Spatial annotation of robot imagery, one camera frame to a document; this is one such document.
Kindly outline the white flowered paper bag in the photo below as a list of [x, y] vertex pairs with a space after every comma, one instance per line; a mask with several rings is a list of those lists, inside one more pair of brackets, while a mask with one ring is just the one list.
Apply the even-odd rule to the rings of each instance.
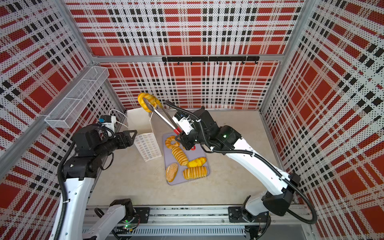
[[142, 108], [127, 110], [124, 114], [118, 110], [110, 110], [109, 113], [117, 114], [117, 117], [122, 117], [120, 121], [116, 122], [120, 131], [137, 131], [135, 146], [145, 162], [155, 160], [162, 156], [153, 131], [151, 123], [152, 116], [149, 113]]

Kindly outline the red-handled steel tongs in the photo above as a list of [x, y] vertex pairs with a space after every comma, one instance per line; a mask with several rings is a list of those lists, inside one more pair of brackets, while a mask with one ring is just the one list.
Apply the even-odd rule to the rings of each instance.
[[169, 127], [172, 128], [173, 132], [177, 135], [181, 133], [181, 130], [177, 127], [176, 123], [173, 122], [173, 120], [170, 119], [170, 116], [168, 115], [166, 110], [163, 110], [163, 112], [168, 116], [168, 118], [165, 118], [146, 98], [143, 98], [143, 101], [145, 102], [147, 108], [152, 112], [155, 113], [160, 119], [162, 119], [163, 122], [165, 122]]

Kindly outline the short round ribbed bread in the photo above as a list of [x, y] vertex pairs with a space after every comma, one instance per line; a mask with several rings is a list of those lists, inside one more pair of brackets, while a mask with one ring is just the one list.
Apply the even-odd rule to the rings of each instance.
[[163, 108], [162, 103], [153, 95], [149, 93], [140, 93], [138, 95], [138, 102], [141, 107], [148, 113], [151, 113], [151, 108], [147, 106], [147, 104], [151, 105], [152, 108]]

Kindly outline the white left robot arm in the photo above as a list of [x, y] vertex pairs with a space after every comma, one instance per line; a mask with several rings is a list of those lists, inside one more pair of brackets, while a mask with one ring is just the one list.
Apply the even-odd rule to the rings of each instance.
[[83, 233], [87, 203], [98, 176], [104, 171], [103, 160], [113, 156], [115, 150], [134, 144], [136, 130], [115, 133], [97, 124], [86, 126], [72, 137], [72, 144], [58, 166], [61, 200], [51, 240], [104, 240], [116, 225], [136, 217], [130, 199], [115, 200], [107, 212]]

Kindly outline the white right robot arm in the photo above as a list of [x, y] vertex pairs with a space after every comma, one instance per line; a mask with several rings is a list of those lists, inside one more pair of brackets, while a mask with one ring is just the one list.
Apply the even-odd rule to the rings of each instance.
[[[182, 126], [181, 133], [176, 137], [177, 142], [186, 150], [191, 150], [196, 144], [200, 144], [203, 150], [209, 149], [210, 153], [227, 156], [248, 170], [266, 187], [264, 195], [246, 198], [241, 208], [241, 216], [245, 221], [252, 222], [259, 214], [270, 212], [281, 217], [288, 213], [310, 225], [317, 222], [318, 215], [314, 206], [299, 190], [299, 175], [288, 174], [271, 164], [234, 128], [219, 127], [205, 108], [190, 112], [170, 101], [165, 101], [165, 104], [177, 110], [178, 121], [183, 117], [187, 118], [188, 125]], [[294, 194], [298, 194], [309, 207], [312, 216], [310, 219], [305, 219], [290, 210]]]

